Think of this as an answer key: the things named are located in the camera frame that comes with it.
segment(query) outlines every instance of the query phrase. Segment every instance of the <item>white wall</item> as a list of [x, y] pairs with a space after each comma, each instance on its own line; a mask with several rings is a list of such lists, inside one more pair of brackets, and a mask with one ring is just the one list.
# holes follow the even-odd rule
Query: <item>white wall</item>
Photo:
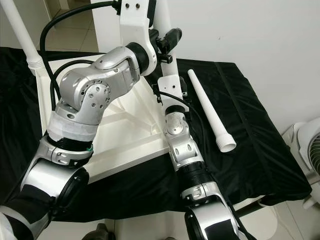
[[[50, 17], [44, 0], [14, 0], [16, 8], [31, 36], [33, 43], [39, 44], [41, 31]], [[0, 46], [20, 49], [21, 45], [12, 30], [7, 16], [0, 5]]]
[[[320, 1], [168, 2], [172, 27], [183, 31], [178, 58], [236, 63], [280, 132], [320, 117]], [[119, 20], [102, 11], [93, 17], [107, 52], [120, 42]]]

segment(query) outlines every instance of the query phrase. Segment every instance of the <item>robotic arm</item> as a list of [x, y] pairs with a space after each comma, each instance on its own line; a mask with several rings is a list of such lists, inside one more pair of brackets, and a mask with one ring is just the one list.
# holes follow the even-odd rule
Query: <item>robotic arm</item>
[[[63, 76], [61, 99], [52, 112], [47, 134], [22, 180], [21, 192], [0, 206], [13, 235], [36, 239], [50, 221], [64, 214], [88, 184], [83, 168], [93, 154], [92, 142], [108, 105], [128, 93], [140, 79], [162, 62], [158, 88], [182, 99], [183, 92], [172, 49], [181, 30], [171, 29], [166, 1], [133, 0], [121, 3], [120, 33], [123, 46]], [[181, 197], [191, 240], [247, 239], [214, 181], [196, 142], [190, 135], [180, 101], [161, 95], [164, 134]]]

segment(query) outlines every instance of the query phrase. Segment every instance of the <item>black cable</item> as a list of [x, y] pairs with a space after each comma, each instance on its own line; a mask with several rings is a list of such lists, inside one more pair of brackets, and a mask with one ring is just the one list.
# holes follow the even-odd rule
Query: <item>black cable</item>
[[[91, 60], [85, 60], [85, 59], [79, 59], [79, 60], [73, 60], [70, 62], [67, 62], [63, 64], [61, 67], [59, 67], [53, 74], [53, 78], [57, 81], [58, 75], [67, 67], [75, 64], [92, 64], [93, 61]], [[55, 96], [55, 89], [54, 89], [54, 83], [50, 82], [50, 98], [51, 98], [51, 109], [54, 111], [56, 109], [56, 96]]]
[[61, 97], [60, 92], [59, 92], [59, 85], [57, 83], [57, 80], [54, 79], [54, 74], [50, 68], [49, 61], [48, 61], [47, 54], [46, 54], [46, 37], [47, 37], [49, 30], [58, 22], [66, 19], [68, 17], [71, 17], [75, 14], [78, 14], [78, 13], [81, 13], [81, 12], [84, 12], [87, 10], [102, 8], [102, 7], [113, 6], [114, 8], [117, 8], [117, 7], [119, 7], [117, 5], [117, 3], [118, 2], [115, 0], [114, 1], [103, 1], [103, 2], [92, 3], [92, 4], [88, 4], [85, 6], [81, 6], [81, 7], [72, 9], [72, 10], [67, 11], [67, 12], [55, 17], [54, 19], [52, 19], [42, 30], [41, 37], [40, 37], [40, 53], [42, 56], [44, 67], [50, 77], [50, 80], [53, 84], [53, 88], [56, 91], [56, 95], [57, 95], [58, 99], [60, 99], [60, 97]]
[[196, 117], [199, 119], [199, 122], [200, 122], [200, 126], [201, 126], [201, 131], [202, 131], [202, 151], [203, 151], [203, 154], [205, 155], [206, 153], [206, 137], [205, 137], [205, 125], [204, 125], [204, 122], [202, 121], [201, 119], [201, 116], [199, 115], [199, 113], [197, 112], [197, 110], [188, 102], [182, 100], [181, 98], [177, 97], [177, 96], [174, 96], [172, 94], [169, 94], [167, 92], [163, 92], [163, 91], [157, 91], [155, 92], [156, 94], [161, 94], [161, 95], [164, 95], [164, 96], [167, 96], [169, 98], [172, 98], [174, 100], [177, 100], [179, 101], [180, 103], [183, 103], [184, 105], [186, 105], [188, 108], [190, 108], [196, 115]]

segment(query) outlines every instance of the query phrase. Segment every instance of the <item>white tape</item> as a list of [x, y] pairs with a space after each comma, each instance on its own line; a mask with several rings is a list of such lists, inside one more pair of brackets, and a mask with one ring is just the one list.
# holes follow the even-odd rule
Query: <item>white tape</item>
[[62, 138], [82, 142], [93, 141], [97, 134], [98, 125], [87, 125], [63, 118], [56, 112], [50, 116], [47, 132], [54, 141]]

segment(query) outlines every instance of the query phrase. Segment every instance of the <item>white plastic pipe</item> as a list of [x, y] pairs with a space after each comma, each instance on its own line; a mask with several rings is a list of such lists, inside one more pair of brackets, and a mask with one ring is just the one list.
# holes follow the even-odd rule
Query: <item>white plastic pipe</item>
[[[163, 38], [166, 33], [172, 29], [167, 0], [159, 0], [156, 2], [153, 27], [159, 31], [160, 38]], [[163, 76], [178, 74], [176, 53], [172, 50], [169, 54], [172, 56], [172, 62], [170, 64], [161, 63]]]
[[205, 90], [202, 88], [195, 72], [190, 69], [188, 75], [191, 79], [192, 85], [202, 105], [204, 113], [208, 118], [210, 126], [215, 135], [215, 141], [222, 153], [230, 152], [237, 146], [234, 138], [227, 132], [225, 126], [221, 122], [217, 112], [212, 106]]
[[44, 66], [44, 62], [41, 56], [38, 54], [36, 47], [31, 40], [26, 26], [17, 10], [17, 7], [13, 0], [0, 0], [0, 4], [2, 5], [2, 8], [12, 26], [12, 29], [26, 55], [28, 67], [30, 68], [32, 73], [35, 74], [35, 69], [42, 68]]

